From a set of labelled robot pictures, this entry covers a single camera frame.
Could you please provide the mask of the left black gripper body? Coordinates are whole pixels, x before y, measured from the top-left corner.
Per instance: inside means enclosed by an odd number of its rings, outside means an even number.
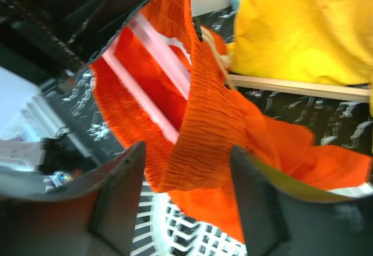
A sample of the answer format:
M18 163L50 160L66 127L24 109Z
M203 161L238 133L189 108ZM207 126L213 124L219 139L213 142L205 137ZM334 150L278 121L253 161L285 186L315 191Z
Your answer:
M1 66L43 93L74 87L67 70L83 61L64 43L31 0L1 0Z

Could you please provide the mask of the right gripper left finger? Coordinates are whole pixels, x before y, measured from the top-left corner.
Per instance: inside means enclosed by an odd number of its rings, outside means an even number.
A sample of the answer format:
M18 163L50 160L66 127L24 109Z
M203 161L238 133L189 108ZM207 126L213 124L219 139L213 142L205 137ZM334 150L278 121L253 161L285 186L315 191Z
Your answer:
M144 142L67 184L1 169L2 255L129 255L145 168Z

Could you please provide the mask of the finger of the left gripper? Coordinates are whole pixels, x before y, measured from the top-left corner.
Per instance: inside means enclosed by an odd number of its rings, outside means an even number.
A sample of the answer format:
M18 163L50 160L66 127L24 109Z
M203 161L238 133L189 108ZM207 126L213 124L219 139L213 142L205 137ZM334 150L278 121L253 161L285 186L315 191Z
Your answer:
M62 41L84 63L97 59L150 0L68 0L59 21Z

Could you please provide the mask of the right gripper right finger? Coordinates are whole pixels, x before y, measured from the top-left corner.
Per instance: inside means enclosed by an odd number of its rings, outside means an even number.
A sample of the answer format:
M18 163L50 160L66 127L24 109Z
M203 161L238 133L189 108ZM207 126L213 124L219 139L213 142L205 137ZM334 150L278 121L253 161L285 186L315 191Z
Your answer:
M249 255L372 254L372 185L323 191L233 146L230 169Z

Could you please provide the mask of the orange shorts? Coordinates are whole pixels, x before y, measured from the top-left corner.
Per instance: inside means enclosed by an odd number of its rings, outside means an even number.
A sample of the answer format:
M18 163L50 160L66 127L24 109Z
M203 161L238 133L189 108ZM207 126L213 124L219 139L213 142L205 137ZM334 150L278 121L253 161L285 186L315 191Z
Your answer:
M142 14L161 34L181 40L191 55L187 100L171 92L164 112L178 124L176 144L122 86L103 58L91 66L95 101L107 125L125 147L146 143L145 176L155 192L166 192L188 216L210 223L242 242L244 235L230 173L230 151L240 145L272 168L322 190L355 187L368 180L371 157L345 148L316 146L306 127L272 119L241 93L225 87L210 47L192 22L191 0L152 0ZM157 63L129 28L116 56L128 69L135 59Z

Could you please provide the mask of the pink plastic hanger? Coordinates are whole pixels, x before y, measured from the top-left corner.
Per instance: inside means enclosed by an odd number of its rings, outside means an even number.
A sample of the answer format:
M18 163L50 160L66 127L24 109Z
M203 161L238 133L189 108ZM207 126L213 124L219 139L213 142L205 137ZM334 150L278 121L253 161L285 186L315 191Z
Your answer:
M146 66L144 58L137 58L135 69L126 68L116 56L119 38L113 41L102 58L122 86L160 128L164 138L174 145L179 137L178 124L169 120L171 114L165 113L164 109L172 104L171 92L178 92L183 99L188 99L191 74L186 66L192 64L191 55L180 39L161 34L142 13L129 22L129 29L157 66Z

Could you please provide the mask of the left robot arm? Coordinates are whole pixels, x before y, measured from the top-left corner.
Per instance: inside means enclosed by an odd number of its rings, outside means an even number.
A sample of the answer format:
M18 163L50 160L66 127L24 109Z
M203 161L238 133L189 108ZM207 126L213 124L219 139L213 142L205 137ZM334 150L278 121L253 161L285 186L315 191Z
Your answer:
M31 144L32 158L1 165L52 173L83 160L73 133L45 102L67 92L150 0L1 0L1 139Z

